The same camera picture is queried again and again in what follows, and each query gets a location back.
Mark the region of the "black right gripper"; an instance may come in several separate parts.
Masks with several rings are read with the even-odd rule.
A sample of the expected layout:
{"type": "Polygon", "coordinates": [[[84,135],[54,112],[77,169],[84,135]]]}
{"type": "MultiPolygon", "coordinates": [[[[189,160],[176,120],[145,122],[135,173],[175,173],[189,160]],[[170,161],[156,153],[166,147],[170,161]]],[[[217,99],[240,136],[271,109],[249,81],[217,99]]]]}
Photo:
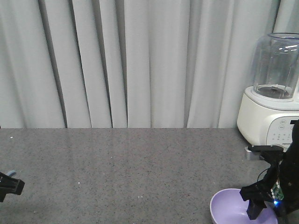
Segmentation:
{"type": "Polygon", "coordinates": [[[279,163],[274,163],[266,171],[261,180],[240,190],[242,199],[249,201],[246,212],[250,220],[257,219],[261,211],[266,208],[266,202],[276,206],[284,199],[279,177],[279,163]]]}

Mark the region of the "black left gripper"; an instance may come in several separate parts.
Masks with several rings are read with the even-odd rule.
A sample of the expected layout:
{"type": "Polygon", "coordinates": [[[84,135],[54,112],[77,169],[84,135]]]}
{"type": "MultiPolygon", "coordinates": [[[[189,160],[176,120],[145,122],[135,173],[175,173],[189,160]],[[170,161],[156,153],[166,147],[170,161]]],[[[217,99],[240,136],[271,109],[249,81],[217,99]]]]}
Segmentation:
{"type": "Polygon", "coordinates": [[[3,202],[7,194],[21,195],[25,182],[13,176],[0,173],[0,201],[3,202]]]}

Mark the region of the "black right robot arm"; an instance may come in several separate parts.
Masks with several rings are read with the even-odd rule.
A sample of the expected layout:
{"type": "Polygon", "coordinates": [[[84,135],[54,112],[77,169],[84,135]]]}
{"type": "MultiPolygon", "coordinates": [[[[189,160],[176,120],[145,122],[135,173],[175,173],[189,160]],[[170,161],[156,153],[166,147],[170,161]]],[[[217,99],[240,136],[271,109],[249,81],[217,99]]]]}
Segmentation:
{"type": "Polygon", "coordinates": [[[249,201],[247,215],[256,220],[266,202],[271,203],[277,217],[287,224],[287,215],[299,209],[299,121],[292,130],[292,143],[286,152],[277,145],[248,146],[246,149],[270,164],[261,180],[242,187],[240,195],[249,201]]]}

